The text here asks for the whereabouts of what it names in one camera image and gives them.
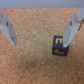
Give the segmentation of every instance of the dark block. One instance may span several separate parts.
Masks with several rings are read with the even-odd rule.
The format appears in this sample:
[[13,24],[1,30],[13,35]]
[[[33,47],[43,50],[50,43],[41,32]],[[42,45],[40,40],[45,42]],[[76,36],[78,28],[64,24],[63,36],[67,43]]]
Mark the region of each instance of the dark block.
[[67,56],[69,46],[63,48],[63,36],[56,36],[54,35],[53,38],[53,45],[52,45],[52,54],[53,55],[60,55],[60,56]]

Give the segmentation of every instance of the brown carpet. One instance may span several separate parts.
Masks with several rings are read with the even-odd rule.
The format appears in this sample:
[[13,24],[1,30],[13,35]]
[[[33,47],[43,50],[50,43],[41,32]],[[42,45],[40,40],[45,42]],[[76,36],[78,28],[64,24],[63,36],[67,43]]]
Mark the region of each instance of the brown carpet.
[[84,84],[83,26],[66,57],[52,55],[53,36],[63,36],[78,9],[0,9],[18,38],[14,48],[0,32],[0,84]]

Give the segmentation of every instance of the letter on block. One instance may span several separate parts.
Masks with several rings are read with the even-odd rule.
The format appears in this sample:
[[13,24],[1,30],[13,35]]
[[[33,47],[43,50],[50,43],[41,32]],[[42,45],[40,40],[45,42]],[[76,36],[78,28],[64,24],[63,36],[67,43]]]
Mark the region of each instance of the letter on block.
[[62,38],[63,36],[54,35],[53,45],[52,45],[53,55],[67,56],[69,46],[67,46],[66,48],[63,47]]

